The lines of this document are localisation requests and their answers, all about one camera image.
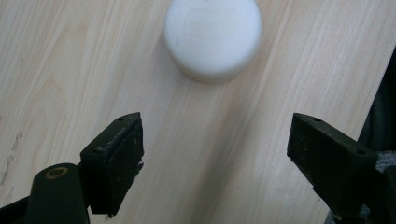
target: wood grain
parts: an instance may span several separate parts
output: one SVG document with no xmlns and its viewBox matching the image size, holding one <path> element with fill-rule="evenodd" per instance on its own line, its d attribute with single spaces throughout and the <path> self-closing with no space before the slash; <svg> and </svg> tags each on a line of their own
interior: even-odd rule
<svg viewBox="0 0 396 224">
<path fill-rule="evenodd" d="M 286 157 L 293 112 L 357 138 L 396 43 L 396 1 L 258 0 L 264 35 L 224 84 L 167 54 L 170 0 L 0 1 L 0 206 L 140 111 L 145 167 L 92 223 L 322 223 L 328 208 Z"/>
</svg>

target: white object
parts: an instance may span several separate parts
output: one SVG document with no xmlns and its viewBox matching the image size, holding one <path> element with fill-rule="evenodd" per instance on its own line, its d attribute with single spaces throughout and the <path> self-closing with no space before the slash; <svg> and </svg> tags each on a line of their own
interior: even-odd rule
<svg viewBox="0 0 396 224">
<path fill-rule="evenodd" d="M 235 77 L 255 55 L 262 19 L 254 0 L 173 0 L 163 36 L 185 75 L 223 82 Z"/>
</svg>

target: white cap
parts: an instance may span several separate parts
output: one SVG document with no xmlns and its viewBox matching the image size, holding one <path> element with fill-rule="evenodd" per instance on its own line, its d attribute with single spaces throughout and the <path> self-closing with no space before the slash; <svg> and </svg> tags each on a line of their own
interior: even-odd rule
<svg viewBox="0 0 396 224">
<path fill-rule="evenodd" d="M 163 36 L 177 67 L 203 82 L 223 82 L 248 65 L 262 39 L 254 0 L 173 0 Z"/>
</svg>

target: white lid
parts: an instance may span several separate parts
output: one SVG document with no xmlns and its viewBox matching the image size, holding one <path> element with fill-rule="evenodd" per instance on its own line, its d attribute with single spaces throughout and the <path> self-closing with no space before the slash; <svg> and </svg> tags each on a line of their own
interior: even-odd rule
<svg viewBox="0 0 396 224">
<path fill-rule="evenodd" d="M 254 0 L 173 0 L 163 36 L 185 75 L 222 82 L 235 77 L 255 55 L 262 20 Z"/>
</svg>

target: light wood tabletop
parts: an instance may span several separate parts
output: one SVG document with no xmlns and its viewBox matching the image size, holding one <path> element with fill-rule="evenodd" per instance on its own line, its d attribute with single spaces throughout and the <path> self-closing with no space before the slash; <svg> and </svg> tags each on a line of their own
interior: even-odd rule
<svg viewBox="0 0 396 224">
<path fill-rule="evenodd" d="M 183 77 L 163 43 L 171 0 L 0 1 L 0 206 L 141 112 L 145 166 L 92 223 L 323 223 L 286 156 L 294 112 L 357 138 L 396 43 L 394 0 L 257 0 L 260 49 L 234 80 Z"/>
</svg>

